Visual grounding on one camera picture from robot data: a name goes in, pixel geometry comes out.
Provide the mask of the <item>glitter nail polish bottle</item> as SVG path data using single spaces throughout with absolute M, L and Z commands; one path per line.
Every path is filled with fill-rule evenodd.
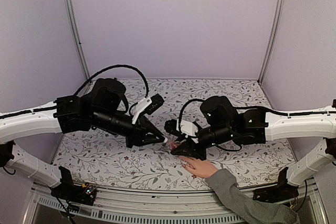
M 173 151 L 181 145 L 181 142 L 170 142 L 170 150 Z

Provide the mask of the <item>grey sleeved forearm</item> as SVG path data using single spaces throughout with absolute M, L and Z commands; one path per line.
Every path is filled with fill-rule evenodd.
M 236 177 L 220 169 L 206 179 L 221 203 L 242 217 L 247 223 L 299 223 L 296 212 L 281 204 L 255 201 L 236 186 Z

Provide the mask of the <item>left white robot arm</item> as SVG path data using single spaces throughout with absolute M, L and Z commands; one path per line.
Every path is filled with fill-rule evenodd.
M 118 109 L 123 103 L 127 109 L 125 86 L 116 79 L 98 79 L 90 92 L 79 97 L 69 95 L 57 98 L 42 106 L 1 114 L 1 166 L 26 174 L 58 192 L 67 200 L 78 195 L 71 172 L 64 168 L 54 168 L 40 159 L 25 153 L 16 145 L 18 138 L 45 133 L 72 133 L 100 129 L 110 134 L 124 136 L 126 146 L 144 146 L 167 142 L 163 133 L 146 117 L 164 102 L 156 94 L 146 95 L 134 107 L 132 116 Z

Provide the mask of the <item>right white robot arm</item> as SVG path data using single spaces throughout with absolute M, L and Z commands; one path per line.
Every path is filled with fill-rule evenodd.
M 335 105 L 281 112 L 263 106 L 236 107 L 228 97 L 213 96 L 202 101 L 200 111 L 208 123 L 206 128 L 181 118 L 165 122 L 166 132 L 181 142 L 172 155 L 205 160 L 208 148 L 229 141 L 242 147 L 283 138 L 321 138 L 315 149 L 279 173 L 271 190 L 276 201 L 284 200 L 292 188 L 335 161 Z

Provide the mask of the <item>person's bare hand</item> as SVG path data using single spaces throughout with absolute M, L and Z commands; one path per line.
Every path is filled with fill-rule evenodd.
M 192 157 L 179 156 L 183 168 L 192 175 L 200 178 L 210 178 L 218 169 L 208 160 L 200 160 Z

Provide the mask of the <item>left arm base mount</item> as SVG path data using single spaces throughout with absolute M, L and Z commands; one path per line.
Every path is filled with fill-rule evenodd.
M 93 206 L 97 195 L 97 187 L 90 183 L 75 185 L 68 169 L 60 166 L 59 170 L 61 173 L 60 185 L 51 188 L 51 195 L 70 202 Z

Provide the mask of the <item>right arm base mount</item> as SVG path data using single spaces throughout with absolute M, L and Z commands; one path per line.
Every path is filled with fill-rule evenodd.
M 298 186 L 288 184 L 288 180 L 286 178 L 287 170 L 288 168 L 285 167 L 280 171 L 276 185 L 255 189 L 253 191 L 253 200 L 275 203 L 299 196 Z

